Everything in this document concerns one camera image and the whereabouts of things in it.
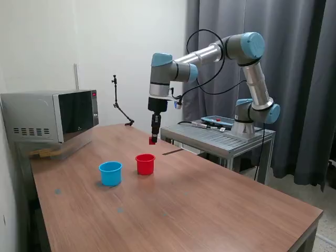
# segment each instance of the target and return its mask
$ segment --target metal cart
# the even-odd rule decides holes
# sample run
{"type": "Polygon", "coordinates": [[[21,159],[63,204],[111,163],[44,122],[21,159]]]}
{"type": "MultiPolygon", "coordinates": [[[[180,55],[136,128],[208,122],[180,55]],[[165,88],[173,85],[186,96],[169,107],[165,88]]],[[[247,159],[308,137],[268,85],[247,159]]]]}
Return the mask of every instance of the metal cart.
{"type": "MultiPolygon", "coordinates": [[[[239,172],[240,158],[237,157],[262,144],[263,131],[260,128],[255,128],[255,130],[255,136],[245,140],[231,135],[229,131],[225,133],[219,130],[199,128],[190,124],[176,124],[161,128],[161,139],[166,142],[175,140],[218,156],[221,158],[221,162],[222,159],[225,159],[224,166],[239,172]]],[[[268,182],[274,139],[275,131],[265,130],[264,147],[257,177],[257,181],[263,184],[268,182]]]]}

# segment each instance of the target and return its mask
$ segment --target gray curtain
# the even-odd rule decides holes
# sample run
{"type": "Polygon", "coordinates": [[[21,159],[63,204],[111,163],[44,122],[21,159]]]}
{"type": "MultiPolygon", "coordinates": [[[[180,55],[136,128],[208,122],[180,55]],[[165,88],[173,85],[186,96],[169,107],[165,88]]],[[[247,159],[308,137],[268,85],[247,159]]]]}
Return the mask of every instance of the gray curtain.
{"type": "MultiPolygon", "coordinates": [[[[324,187],[336,124],[336,1],[335,0],[200,0],[189,2],[187,33],[207,28],[221,37],[259,32],[266,51],[261,66],[271,97],[281,115],[267,129],[276,130],[274,176],[295,176],[297,184],[324,187]]],[[[202,31],[190,50],[217,39],[202,31]]],[[[220,64],[203,66],[199,82],[212,77],[220,64]]],[[[244,74],[227,60],[219,76],[206,85],[220,92],[244,74]]],[[[185,84],[184,91],[196,83],[185,84]]],[[[249,98],[245,84],[229,93],[211,96],[195,89],[185,96],[185,120],[220,115],[232,118],[238,98],[249,98]]]]}

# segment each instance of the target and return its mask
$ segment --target power cord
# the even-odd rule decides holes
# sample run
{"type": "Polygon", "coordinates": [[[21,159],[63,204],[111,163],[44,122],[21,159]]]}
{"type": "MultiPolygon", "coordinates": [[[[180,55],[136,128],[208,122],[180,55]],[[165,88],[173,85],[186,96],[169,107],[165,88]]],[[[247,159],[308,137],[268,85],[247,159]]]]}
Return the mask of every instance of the power cord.
{"type": "Polygon", "coordinates": [[[178,124],[181,124],[181,123],[191,123],[191,121],[181,121],[181,122],[178,122],[178,124]]]}
{"type": "Polygon", "coordinates": [[[176,97],[173,96],[173,93],[172,93],[172,97],[173,97],[174,99],[179,99],[179,103],[182,103],[182,98],[183,98],[188,92],[190,92],[190,91],[192,91],[192,90],[194,90],[194,89],[196,89],[196,88],[200,88],[204,93],[206,93],[206,94],[208,94],[208,95],[214,95],[214,96],[215,96],[215,95],[218,95],[218,94],[221,95],[221,94],[223,94],[223,93],[229,92],[230,90],[232,90],[232,89],[234,89],[235,87],[239,86],[242,82],[245,82],[245,81],[246,81],[246,80],[242,80],[242,81],[240,81],[238,84],[235,84],[233,87],[231,87],[231,88],[229,88],[229,89],[227,89],[227,90],[224,90],[224,91],[222,91],[222,92],[218,92],[218,93],[209,93],[209,92],[205,91],[205,90],[202,88],[202,86],[204,86],[204,85],[208,84],[210,81],[214,80],[214,79],[217,77],[217,75],[219,75],[219,73],[221,72],[221,70],[222,70],[222,68],[223,68],[223,66],[224,66],[224,63],[225,63],[225,50],[226,50],[222,38],[221,38],[217,33],[215,33],[215,32],[212,31],[212,30],[209,30],[209,29],[199,29],[199,30],[195,31],[194,33],[192,33],[192,34],[189,36],[189,38],[188,38],[188,40],[187,40],[187,43],[186,43],[186,51],[187,51],[187,53],[189,53],[188,45],[189,45],[189,42],[190,42],[191,38],[192,38],[195,34],[197,34],[197,33],[199,33],[199,32],[202,32],[202,31],[206,31],[206,32],[212,33],[213,35],[215,35],[215,36],[219,39],[219,41],[220,41],[220,43],[221,43],[221,46],[222,46],[222,49],[223,49],[223,51],[224,51],[224,53],[223,53],[223,61],[222,61],[221,67],[220,67],[220,69],[218,70],[218,72],[217,72],[214,76],[212,76],[212,78],[210,78],[208,81],[206,81],[206,82],[204,82],[203,84],[200,85],[200,83],[199,83],[199,81],[198,81],[198,78],[197,78],[197,79],[196,79],[196,82],[197,82],[197,86],[196,86],[196,87],[193,87],[193,88],[191,88],[191,89],[185,91],[182,95],[179,95],[179,96],[176,96],[176,97]]]}
{"type": "Polygon", "coordinates": [[[263,153],[263,147],[264,147],[264,139],[265,139],[265,123],[263,123],[263,126],[262,126],[262,129],[263,129],[263,138],[262,138],[262,142],[261,142],[261,149],[260,149],[260,155],[259,155],[259,160],[258,160],[258,165],[257,165],[257,169],[256,169],[256,173],[254,174],[254,180],[256,180],[256,177],[257,177],[257,173],[258,173],[258,169],[259,169],[259,165],[260,165],[260,160],[261,160],[261,154],[263,153]]]}

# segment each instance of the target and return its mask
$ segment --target tiled floor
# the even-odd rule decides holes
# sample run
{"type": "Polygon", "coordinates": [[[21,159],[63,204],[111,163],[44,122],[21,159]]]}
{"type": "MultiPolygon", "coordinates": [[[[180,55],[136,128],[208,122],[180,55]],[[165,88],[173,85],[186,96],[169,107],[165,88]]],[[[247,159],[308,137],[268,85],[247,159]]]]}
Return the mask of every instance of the tiled floor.
{"type": "MultiPolygon", "coordinates": [[[[255,169],[246,172],[245,175],[253,177],[255,169]]],[[[316,206],[324,211],[319,222],[317,233],[336,242],[336,190],[326,186],[321,192],[320,186],[297,185],[293,182],[293,176],[287,175],[282,179],[276,179],[271,172],[268,186],[316,206]]],[[[333,247],[318,237],[315,239],[314,252],[336,252],[333,247]]]]}

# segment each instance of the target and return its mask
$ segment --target wooden board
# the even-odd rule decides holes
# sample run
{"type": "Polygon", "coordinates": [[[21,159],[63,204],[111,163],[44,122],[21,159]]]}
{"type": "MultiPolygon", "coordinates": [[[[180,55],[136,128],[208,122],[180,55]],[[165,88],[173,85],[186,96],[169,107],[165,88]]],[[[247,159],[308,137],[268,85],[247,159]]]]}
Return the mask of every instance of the wooden board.
{"type": "Polygon", "coordinates": [[[53,252],[288,251],[322,210],[132,127],[94,128],[63,161],[32,160],[53,252]],[[151,176],[135,156],[156,155],[151,176]],[[122,183],[100,183],[99,164],[123,164],[122,183]]]}

